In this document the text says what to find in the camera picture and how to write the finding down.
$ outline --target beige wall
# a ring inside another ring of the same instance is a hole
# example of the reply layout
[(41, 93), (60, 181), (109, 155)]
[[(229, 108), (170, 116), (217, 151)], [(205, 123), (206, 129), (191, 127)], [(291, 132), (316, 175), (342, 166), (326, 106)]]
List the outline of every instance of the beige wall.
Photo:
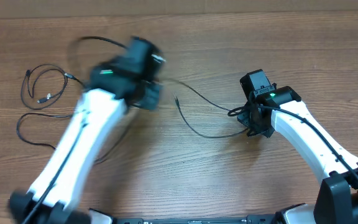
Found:
[(0, 0), (0, 18), (358, 10), (358, 0)]

